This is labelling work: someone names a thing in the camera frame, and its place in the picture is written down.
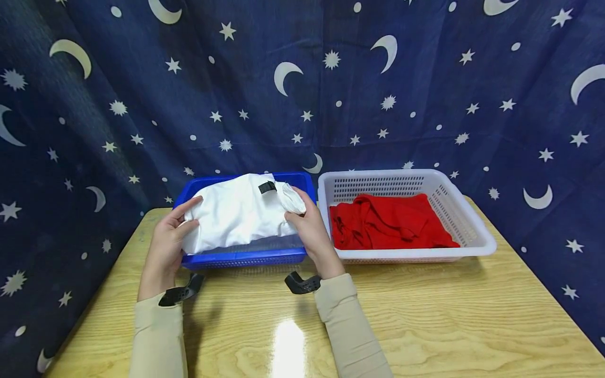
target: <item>white t-shirt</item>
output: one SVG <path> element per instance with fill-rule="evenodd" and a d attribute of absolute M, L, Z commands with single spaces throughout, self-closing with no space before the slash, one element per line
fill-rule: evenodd
<path fill-rule="evenodd" d="M 277 190 L 261 194 L 258 187 L 267 181 L 275 183 Z M 272 174 L 247 174 L 216 183 L 194 195 L 199 196 L 204 200 L 185 213 L 185 221 L 200 222 L 183 240 L 183 250 L 190 255 L 269 236 L 294 235 L 296 229 L 284 213 L 306 212 L 298 193 L 289 184 L 275 181 Z"/>

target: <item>finger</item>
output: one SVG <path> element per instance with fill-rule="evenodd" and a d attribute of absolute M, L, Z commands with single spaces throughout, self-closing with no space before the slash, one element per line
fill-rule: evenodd
<path fill-rule="evenodd" d="M 195 230 L 199 225 L 200 225 L 200 221 L 197 219 L 194 219 L 192 221 L 187 221 L 185 223 L 181 223 L 181 225 L 178 226 L 178 228 L 176 230 L 174 230 L 174 232 L 177 234 L 178 239 L 182 240 L 184 237 L 186 237 L 189 234 L 189 232 L 192 232 L 193 230 Z"/>
<path fill-rule="evenodd" d="M 294 189 L 294 191 L 298 193 L 299 196 L 301 196 L 302 202 L 304 202 L 305 206 L 316 206 L 316 204 L 313 202 L 313 200 L 311 200 L 307 192 L 298 189 L 296 186 L 292 186 L 292 189 Z"/>
<path fill-rule="evenodd" d="M 204 198 L 202 196 L 191 198 L 189 201 L 182 203 L 182 204 L 178 205 L 177 207 L 175 207 L 166 216 L 166 218 L 172 218 L 172 219 L 177 220 L 180 217 L 182 217 L 183 215 L 185 215 L 185 213 L 187 211 L 191 210 L 191 208 L 193 208 L 195 205 L 197 205 L 198 203 L 201 203 L 203 200 L 204 200 Z"/>
<path fill-rule="evenodd" d="M 294 227 L 296 227 L 296 228 L 298 228 L 298 226 L 303 222 L 303 219 L 304 219 L 300 215 L 291 213 L 289 211 L 284 214 L 284 218 L 288 222 L 292 223 L 294 225 Z"/>

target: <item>person's left hand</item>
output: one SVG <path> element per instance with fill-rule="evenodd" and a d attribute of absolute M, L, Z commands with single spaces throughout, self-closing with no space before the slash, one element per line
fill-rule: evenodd
<path fill-rule="evenodd" d="M 155 226 L 141 274 L 138 301 L 154 297 L 174 287 L 174 279 L 183 257 L 183 238 L 200 223 L 198 220 L 192 220 L 180 225 L 184 221 L 185 212 L 202 201 L 202 197 L 190 199 L 175 207 Z"/>

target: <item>black clip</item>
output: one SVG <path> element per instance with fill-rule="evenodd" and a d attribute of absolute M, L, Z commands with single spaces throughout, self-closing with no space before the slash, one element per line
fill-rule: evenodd
<path fill-rule="evenodd" d="M 321 286 L 321 278 L 319 276 L 315 275 L 303 281 L 297 272 L 290 273 L 284 282 L 293 294 L 311 293 Z"/>
<path fill-rule="evenodd" d="M 265 194 L 266 192 L 269 192 L 269 191 L 276 191 L 277 188 L 275 187 L 274 182 L 267 181 L 266 183 L 259 185 L 258 190 L 261 191 L 261 194 Z"/>
<path fill-rule="evenodd" d="M 160 299 L 160 307 L 170 307 L 183 302 L 185 299 L 196 295 L 204 282 L 204 275 L 191 273 L 189 282 L 185 287 L 173 287 L 166 290 L 166 294 Z"/>

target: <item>white plastic basket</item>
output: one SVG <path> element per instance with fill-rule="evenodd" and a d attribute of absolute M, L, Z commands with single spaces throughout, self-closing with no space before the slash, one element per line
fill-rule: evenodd
<path fill-rule="evenodd" d="M 458 188 L 434 169 L 326 172 L 319 177 L 319 210 L 332 237 L 329 207 L 351 203 L 359 194 L 412 197 L 424 193 L 444 228 L 460 248 L 339 250 L 346 264 L 451 262 L 494 253 L 496 243 Z"/>

